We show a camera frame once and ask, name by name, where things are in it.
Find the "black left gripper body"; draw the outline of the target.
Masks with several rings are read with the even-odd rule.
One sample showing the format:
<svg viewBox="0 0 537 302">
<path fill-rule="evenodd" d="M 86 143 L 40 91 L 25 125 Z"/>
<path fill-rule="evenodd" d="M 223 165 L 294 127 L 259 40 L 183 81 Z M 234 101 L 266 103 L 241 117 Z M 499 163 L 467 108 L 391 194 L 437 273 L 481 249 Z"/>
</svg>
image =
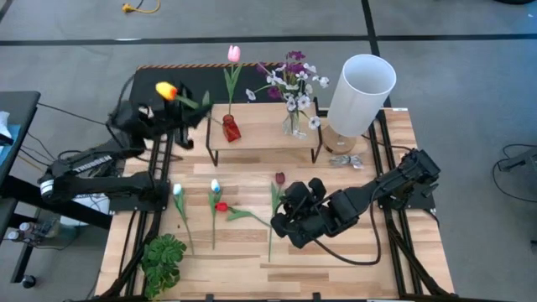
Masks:
<svg viewBox="0 0 537 302">
<path fill-rule="evenodd" d="M 150 107 L 152 115 L 147 121 L 149 136 L 160 136 L 171 131 L 175 143 L 183 149 L 193 149 L 194 142 L 189 137 L 189 114 L 193 111 L 179 101 L 163 102 L 162 105 Z"/>
</svg>

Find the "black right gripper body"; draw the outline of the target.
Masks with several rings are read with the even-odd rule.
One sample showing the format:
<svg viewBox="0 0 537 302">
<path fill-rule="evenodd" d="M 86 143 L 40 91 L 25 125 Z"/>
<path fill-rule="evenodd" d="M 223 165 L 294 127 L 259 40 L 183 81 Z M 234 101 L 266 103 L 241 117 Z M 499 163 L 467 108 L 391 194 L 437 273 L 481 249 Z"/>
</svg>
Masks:
<svg viewBox="0 0 537 302">
<path fill-rule="evenodd" d="M 291 221 L 289 225 L 303 227 L 312 237 L 312 241 L 321 236 L 334 237 L 336 235 L 336 220 L 328 204 L 331 198 L 326 197 L 320 202 L 311 203 L 310 208 L 298 220 Z"/>
</svg>

